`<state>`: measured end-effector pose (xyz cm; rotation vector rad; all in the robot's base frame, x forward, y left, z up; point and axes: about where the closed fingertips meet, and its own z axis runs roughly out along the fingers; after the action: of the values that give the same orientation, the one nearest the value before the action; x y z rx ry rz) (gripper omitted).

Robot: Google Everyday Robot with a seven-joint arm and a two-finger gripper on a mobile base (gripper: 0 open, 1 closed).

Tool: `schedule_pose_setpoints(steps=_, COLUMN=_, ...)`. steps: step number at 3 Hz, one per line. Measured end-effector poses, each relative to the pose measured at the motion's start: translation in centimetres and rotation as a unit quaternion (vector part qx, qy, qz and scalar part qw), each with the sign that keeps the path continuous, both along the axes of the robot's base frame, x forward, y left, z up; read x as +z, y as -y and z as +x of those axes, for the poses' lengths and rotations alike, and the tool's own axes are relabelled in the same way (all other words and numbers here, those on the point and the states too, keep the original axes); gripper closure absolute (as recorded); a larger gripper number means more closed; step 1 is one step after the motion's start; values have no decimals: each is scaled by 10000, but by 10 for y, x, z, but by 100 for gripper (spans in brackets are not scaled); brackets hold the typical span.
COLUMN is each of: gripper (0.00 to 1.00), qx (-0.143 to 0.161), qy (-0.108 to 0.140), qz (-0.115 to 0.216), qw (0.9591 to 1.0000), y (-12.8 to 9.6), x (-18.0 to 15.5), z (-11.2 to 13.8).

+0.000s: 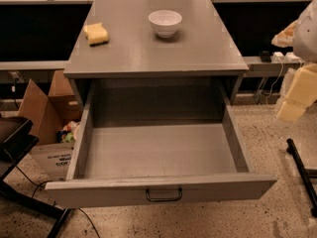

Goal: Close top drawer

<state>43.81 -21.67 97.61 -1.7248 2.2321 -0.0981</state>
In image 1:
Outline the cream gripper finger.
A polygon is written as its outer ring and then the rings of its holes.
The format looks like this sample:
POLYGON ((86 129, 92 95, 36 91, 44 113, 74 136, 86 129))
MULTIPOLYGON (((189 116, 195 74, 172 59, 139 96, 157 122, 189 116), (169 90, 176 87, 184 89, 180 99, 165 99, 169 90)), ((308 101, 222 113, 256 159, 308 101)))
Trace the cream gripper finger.
POLYGON ((292 22, 289 24, 284 30, 276 34, 273 39, 271 40, 271 43, 280 48, 287 48, 293 46, 293 37, 294 37, 294 31, 295 27, 297 25, 297 21, 292 22))
POLYGON ((296 122, 317 100, 317 64, 300 67, 285 80, 287 90, 277 108, 276 118, 296 122))

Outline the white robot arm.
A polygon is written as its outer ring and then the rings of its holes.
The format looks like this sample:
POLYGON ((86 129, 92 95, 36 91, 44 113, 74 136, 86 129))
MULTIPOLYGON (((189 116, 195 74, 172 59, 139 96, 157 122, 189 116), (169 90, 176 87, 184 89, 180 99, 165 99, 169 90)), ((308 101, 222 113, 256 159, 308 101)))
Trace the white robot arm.
POLYGON ((317 15, 308 6, 299 18, 275 35, 274 46, 293 47, 294 54, 304 61, 299 69, 290 68, 276 102, 276 118, 296 122, 317 100, 317 15))

